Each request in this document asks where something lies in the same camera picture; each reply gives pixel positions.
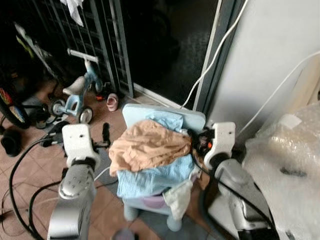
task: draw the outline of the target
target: peach fabric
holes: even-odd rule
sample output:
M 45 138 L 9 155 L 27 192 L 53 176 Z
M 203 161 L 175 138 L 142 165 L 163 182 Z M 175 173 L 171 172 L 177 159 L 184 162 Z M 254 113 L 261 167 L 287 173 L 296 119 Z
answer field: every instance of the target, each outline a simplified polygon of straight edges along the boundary
M 127 129 L 110 147 L 110 175 L 115 176 L 118 170 L 138 172 L 168 165 L 190 149 L 190 137 L 153 120 L 143 120 Z

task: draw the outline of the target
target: white cloth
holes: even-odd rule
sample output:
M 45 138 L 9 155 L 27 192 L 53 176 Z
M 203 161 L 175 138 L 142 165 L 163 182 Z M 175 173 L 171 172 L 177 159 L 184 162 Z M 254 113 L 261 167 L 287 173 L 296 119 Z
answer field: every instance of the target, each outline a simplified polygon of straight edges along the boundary
M 193 182 L 187 179 L 162 194 L 165 203 L 171 209 L 173 219 L 176 221 L 182 219 L 188 208 L 192 186 Z
M 83 27 L 84 24 L 80 18 L 77 7 L 80 6 L 82 8 L 83 1 L 84 0 L 60 0 L 61 3 L 68 7 L 71 18 L 81 27 Z

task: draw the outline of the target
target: blue cloth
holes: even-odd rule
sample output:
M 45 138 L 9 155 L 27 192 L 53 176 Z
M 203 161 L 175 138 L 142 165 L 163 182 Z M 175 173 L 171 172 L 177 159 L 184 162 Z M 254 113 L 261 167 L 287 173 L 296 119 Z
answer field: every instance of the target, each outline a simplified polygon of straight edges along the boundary
M 165 128 L 179 132 L 184 123 L 184 117 L 180 114 L 169 111 L 154 111 L 145 116 L 146 119 L 151 119 Z
M 171 188 L 188 179 L 194 168 L 190 154 L 178 157 L 166 166 L 148 168 L 139 172 L 117 171 L 117 196 L 126 199 L 157 195 L 166 188 Z

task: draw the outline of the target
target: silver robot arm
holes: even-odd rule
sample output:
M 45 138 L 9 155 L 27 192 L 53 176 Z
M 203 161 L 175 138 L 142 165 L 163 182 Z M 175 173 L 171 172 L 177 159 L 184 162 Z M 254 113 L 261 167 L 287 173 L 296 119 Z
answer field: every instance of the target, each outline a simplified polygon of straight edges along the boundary
M 66 125 L 62 129 L 68 171 L 59 185 L 59 199 L 52 212 L 48 240 L 87 240 L 90 210 L 96 196 L 94 173 L 100 156 L 94 151 L 86 124 Z
M 212 148 L 204 157 L 205 166 L 213 171 L 216 179 L 240 196 L 245 197 L 272 222 L 268 204 L 254 180 L 237 160 L 231 159 L 232 148 L 235 144 L 235 124 L 233 122 L 215 123 L 212 128 L 214 129 L 214 139 L 212 140 Z M 264 236 L 269 234 L 270 226 L 261 214 L 230 189 L 221 184 L 218 184 L 218 188 L 228 202 L 232 220 L 240 239 L 258 239 L 257 234 Z

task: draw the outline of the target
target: plastic wrap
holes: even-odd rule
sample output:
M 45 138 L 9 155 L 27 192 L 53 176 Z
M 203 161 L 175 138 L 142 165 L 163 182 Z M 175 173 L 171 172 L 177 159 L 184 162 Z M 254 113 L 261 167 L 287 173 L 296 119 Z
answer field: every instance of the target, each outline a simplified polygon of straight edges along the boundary
M 264 195 L 279 236 L 320 240 L 320 102 L 284 115 L 246 143 L 243 168 Z

